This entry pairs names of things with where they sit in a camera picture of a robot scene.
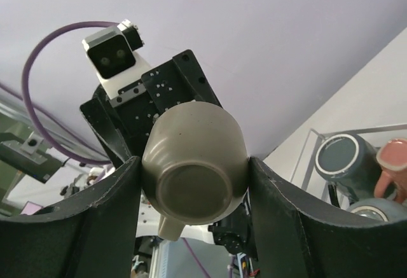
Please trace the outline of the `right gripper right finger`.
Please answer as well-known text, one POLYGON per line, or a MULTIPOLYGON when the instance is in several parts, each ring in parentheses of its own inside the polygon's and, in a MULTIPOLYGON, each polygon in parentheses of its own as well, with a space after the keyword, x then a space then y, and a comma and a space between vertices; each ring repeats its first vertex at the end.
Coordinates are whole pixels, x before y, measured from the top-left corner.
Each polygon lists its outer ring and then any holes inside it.
POLYGON ((332 206, 252 157, 249 196, 262 277, 406 277, 406 220, 332 206))

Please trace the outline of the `dark grey glazed mug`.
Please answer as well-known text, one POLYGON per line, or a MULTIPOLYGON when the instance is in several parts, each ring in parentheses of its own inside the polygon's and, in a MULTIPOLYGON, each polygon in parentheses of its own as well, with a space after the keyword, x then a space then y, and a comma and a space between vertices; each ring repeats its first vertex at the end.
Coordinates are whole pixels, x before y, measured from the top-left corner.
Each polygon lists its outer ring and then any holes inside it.
POLYGON ((384 222, 406 220, 406 207, 393 200, 369 198, 352 204, 348 212, 384 222))

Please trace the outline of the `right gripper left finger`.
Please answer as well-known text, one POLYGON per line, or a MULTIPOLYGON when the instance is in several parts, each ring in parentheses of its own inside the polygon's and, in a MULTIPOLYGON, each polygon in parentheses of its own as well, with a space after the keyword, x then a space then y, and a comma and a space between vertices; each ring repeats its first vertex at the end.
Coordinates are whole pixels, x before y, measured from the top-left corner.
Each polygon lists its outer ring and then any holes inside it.
POLYGON ((130 277, 141 195, 133 156, 95 185, 1 220, 1 277, 130 277))

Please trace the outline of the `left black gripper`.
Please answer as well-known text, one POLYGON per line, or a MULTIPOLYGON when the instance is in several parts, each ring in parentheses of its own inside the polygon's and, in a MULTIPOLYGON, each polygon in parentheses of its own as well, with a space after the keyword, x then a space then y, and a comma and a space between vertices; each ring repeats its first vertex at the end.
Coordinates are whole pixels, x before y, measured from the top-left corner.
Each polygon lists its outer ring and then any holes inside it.
POLYGON ((81 114, 115 167, 142 156, 155 121, 168 109, 190 101, 219 106, 192 50, 145 72, 110 99, 102 87, 80 106, 81 114))

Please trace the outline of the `pink coral mug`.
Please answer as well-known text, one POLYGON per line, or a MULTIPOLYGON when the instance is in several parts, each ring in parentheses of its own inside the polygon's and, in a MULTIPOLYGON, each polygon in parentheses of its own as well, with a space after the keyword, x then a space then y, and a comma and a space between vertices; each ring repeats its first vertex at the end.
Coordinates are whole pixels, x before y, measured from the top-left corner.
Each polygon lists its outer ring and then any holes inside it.
POLYGON ((406 200, 406 138, 395 138, 383 145, 376 154, 382 169, 375 185, 374 197, 383 198, 387 188, 394 184, 394 201, 402 204, 406 200))

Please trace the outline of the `olive beige small mug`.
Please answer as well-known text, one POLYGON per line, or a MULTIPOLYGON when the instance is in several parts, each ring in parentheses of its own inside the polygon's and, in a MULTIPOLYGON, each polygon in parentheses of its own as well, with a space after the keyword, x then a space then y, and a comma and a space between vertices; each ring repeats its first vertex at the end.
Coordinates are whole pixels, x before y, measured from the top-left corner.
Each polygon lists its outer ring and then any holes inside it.
POLYGON ((158 236, 176 241, 188 225, 230 215, 249 185, 249 156, 237 121, 208 102, 185 102, 162 114, 150 132, 142 190, 160 213, 158 236))

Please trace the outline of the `dark green cup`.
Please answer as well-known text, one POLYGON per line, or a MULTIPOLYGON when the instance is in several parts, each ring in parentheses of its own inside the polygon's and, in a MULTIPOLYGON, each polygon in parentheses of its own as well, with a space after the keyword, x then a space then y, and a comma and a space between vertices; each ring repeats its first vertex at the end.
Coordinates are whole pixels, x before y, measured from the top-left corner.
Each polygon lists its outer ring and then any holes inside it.
POLYGON ((318 148, 314 167, 317 173, 353 201, 374 197, 382 172, 376 148, 361 136, 340 133, 327 138, 318 148))

